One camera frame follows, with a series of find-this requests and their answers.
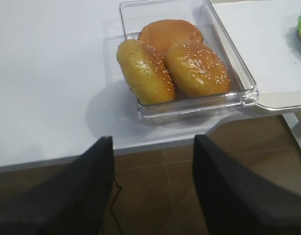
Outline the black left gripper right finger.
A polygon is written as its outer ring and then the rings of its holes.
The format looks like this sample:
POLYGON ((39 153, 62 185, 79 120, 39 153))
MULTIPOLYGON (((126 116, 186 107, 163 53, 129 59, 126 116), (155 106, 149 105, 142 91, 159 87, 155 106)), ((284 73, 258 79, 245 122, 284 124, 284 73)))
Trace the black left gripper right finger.
POLYGON ((301 196, 196 135, 193 180, 210 235, 301 235, 301 196))

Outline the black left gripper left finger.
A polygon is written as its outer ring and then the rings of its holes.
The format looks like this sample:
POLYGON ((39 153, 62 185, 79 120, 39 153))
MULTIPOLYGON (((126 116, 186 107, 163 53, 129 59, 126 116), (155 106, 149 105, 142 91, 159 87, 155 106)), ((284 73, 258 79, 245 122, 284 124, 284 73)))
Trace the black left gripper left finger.
POLYGON ((0 204, 0 235, 97 235, 115 174, 112 137, 101 137, 50 179, 0 204))

